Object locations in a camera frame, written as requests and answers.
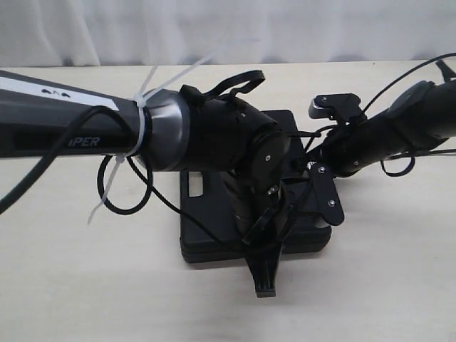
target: table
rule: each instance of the table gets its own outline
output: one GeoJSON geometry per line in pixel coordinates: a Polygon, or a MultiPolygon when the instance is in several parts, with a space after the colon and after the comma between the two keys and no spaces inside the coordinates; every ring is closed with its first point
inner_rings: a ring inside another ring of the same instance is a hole
{"type": "MultiPolygon", "coordinates": [[[[352,92],[366,104],[417,63],[202,66],[170,88],[206,91],[260,68],[266,82],[244,98],[262,110],[292,110],[299,128],[314,130],[327,124],[307,115],[315,95],[352,92]]],[[[159,68],[150,87],[182,68],[159,68]]],[[[8,70],[131,98],[149,67],[8,70]]],[[[422,79],[441,82],[436,67],[422,69],[369,116],[422,79]]],[[[456,147],[456,139],[445,147],[456,147]]],[[[404,178],[372,165],[337,180],[346,221],[321,253],[284,257],[272,299],[256,298],[243,261],[186,265],[179,217],[155,197],[131,217],[102,208],[88,226],[100,159],[57,159],[0,216],[1,341],[456,341],[456,159],[419,158],[404,178]]],[[[35,162],[2,160],[0,192],[35,162]]],[[[174,203],[177,179],[155,174],[174,203]]],[[[125,166],[110,196],[127,206],[143,190],[125,166]]]]}

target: screw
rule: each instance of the screw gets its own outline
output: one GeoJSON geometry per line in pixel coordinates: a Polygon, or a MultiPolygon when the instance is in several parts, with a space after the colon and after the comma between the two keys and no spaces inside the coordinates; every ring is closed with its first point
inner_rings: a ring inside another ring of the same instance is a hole
{"type": "Polygon", "coordinates": [[[277,185],[274,185],[271,189],[268,190],[268,195],[272,195],[279,190],[277,185]]]}

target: white label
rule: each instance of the white label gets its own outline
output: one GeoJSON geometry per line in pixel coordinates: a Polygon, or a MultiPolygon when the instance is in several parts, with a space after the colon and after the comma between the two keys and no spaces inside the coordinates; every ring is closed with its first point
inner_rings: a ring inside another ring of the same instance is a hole
{"type": "Polygon", "coordinates": [[[80,103],[81,105],[104,105],[112,110],[119,110],[110,98],[78,93],[77,91],[54,88],[37,83],[18,81],[13,78],[0,77],[0,89],[39,96],[40,98],[52,98],[54,100],[80,103]]]}

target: black plastic case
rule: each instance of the black plastic case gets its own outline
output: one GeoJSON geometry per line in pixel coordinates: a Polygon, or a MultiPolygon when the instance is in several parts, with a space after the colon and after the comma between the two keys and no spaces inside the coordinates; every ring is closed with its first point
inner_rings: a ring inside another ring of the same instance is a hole
{"type": "MultiPolygon", "coordinates": [[[[297,130],[293,114],[289,110],[264,111],[277,121],[284,131],[297,130]]],[[[297,176],[292,161],[304,156],[304,148],[300,139],[291,141],[284,177],[297,176]]],[[[197,218],[208,229],[226,244],[235,247],[239,243],[239,235],[235,218],[225,192],[222,178],[217,172],[203,172],[203,195],[189,196],[189,173],[180,173],[180,206],[185,212],[197,218]]],[[[316,228],[311,219],[300,219],[286,238],[284,253],[309,253],[321,251],[331,238],[331,227],[316,228]]],[[[208,237],[193,222],[181,216],[180,246],[182,256],[188,263],[208,262],[242,258],[242,254],[231,252],[208,237]]]]}

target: white curtain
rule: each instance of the white curtain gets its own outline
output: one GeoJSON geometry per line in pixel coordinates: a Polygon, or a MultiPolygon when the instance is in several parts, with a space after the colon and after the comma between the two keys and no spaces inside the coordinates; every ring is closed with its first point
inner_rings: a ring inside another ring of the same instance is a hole
{"type": "Polygon", "coordinates": [[[456,50],[455,0],[0,0],[0,66],[408,60],[456,50]]]}

